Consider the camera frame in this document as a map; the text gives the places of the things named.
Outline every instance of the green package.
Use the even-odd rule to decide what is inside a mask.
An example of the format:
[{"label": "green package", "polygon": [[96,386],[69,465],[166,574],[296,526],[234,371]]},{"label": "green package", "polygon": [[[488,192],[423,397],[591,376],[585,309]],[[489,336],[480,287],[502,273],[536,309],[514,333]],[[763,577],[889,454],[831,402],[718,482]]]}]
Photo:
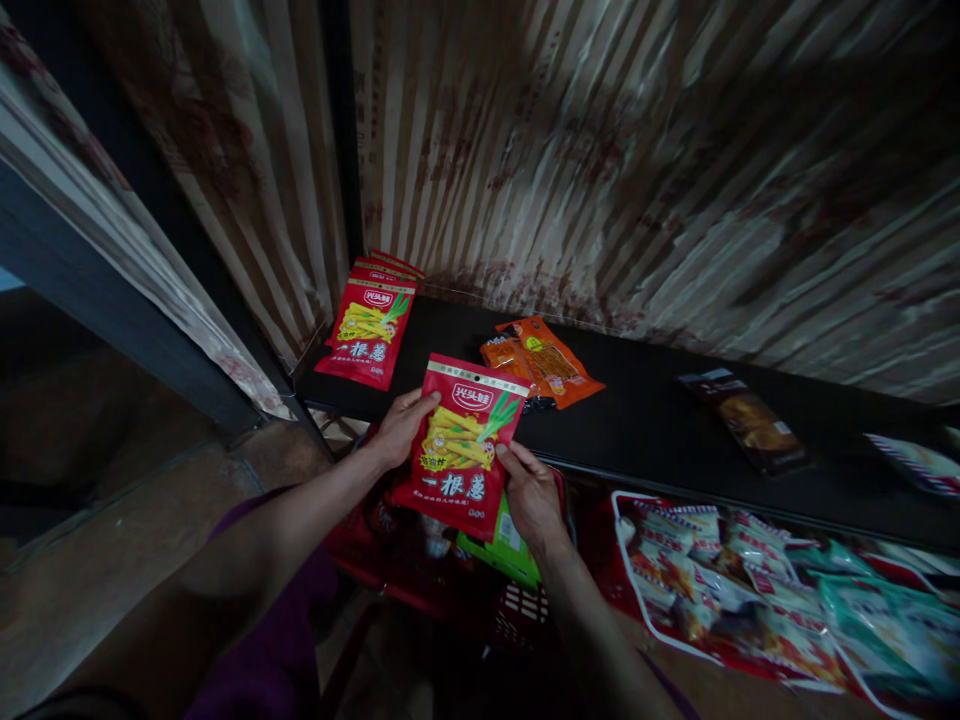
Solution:
[{"label": "green package", "polygon": [[897,612],[898,586],[874,578],[810,574],[819,581],[831,630],[871,687],[901,695],[933,694],[910,662],[916,649]]},{"label": "green package", "polygon": [[817,546],[788,549],[787,557],[794,567],[807,570],[819,570],[827,573],[842,573],[844,575],[863,575],[864,577],[879,578],[880,575],[867,563],[861,560],[856,553],[836,540],[830,539],[826,550]]},{"label": "green package", "polygon": [[500,498],[497,529],[493,535],[493,542],[480,542],[461,532],[457,536],[457,545],[502,572],[524,590],[537,592],[540,571],[533,561],[530,549],[513,524],[506,494]]},{"label": "green package", "polygon": [[930,593],[897,588],[897,612],[913,643],[907,661],[951,703],[960,699],[960,613]]}]

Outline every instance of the patterned curtain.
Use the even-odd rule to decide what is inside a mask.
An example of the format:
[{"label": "patterned curtain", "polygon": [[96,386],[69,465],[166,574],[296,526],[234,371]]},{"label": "patterned curtain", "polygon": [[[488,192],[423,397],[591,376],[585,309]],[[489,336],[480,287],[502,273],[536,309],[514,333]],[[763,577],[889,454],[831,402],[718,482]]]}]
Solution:
[{"label": "patterned curtain", "polygon": [[956,400],[948,10],[354,0],[366,242],[451,299]]},{"label": "patterned curtain", "polygon": [[276,388],[2,8],[0,157],[260,409],[293,419]]},{"label": "patterned curtain", "polygon": [[316,0],[75,6],[293,369],[347,271]]}]

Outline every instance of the hand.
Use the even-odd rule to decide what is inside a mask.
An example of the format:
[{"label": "hand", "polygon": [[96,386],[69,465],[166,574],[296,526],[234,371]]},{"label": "hand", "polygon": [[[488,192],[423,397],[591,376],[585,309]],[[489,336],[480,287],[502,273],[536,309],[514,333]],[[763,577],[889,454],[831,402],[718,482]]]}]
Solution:
[{"label": "hand", "polygon": [[498,444],[497,456],[510,473],[510,517],[534,556],[543,557],[551,546],[569,542],[553,471],[518,442],[511,442],[509,449]]},{"label": "hand", "polygon": [[420,429],[420,422],[440,402],[440,393],[420,397],[423,388],[411,390],[393,401],[378,432],[368,445],[384,464],[384,470],[400,465],[410,456],[410,445]]}]

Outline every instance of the purple clothing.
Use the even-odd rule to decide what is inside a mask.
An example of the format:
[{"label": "purple clothing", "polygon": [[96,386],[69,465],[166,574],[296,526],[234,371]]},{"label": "purple clothing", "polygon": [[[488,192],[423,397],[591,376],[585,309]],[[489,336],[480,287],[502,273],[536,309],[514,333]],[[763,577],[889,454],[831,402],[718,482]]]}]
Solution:
[{"label": "purple clothing", "polygon": [[[209,539],[288,489],[279,488],[238,505]],[[330,604],[336,591],[336,570],[319,547],[260,624],[216,662],[187,711],[187,720],[318,717],[320,682],[310,618],[316,609]]]}]

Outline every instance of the brown snack package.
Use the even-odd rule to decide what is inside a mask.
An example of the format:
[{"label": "brown snack package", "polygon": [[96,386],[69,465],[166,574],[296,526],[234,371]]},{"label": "brown snack package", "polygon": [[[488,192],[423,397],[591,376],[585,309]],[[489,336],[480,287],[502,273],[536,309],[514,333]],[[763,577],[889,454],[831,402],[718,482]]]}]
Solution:
[{"label": "brown snack package", "polygon": [[762,474],[775,477],[810,464],[810,454],[787,424],[726,368],[677,379],[719,413]]}]

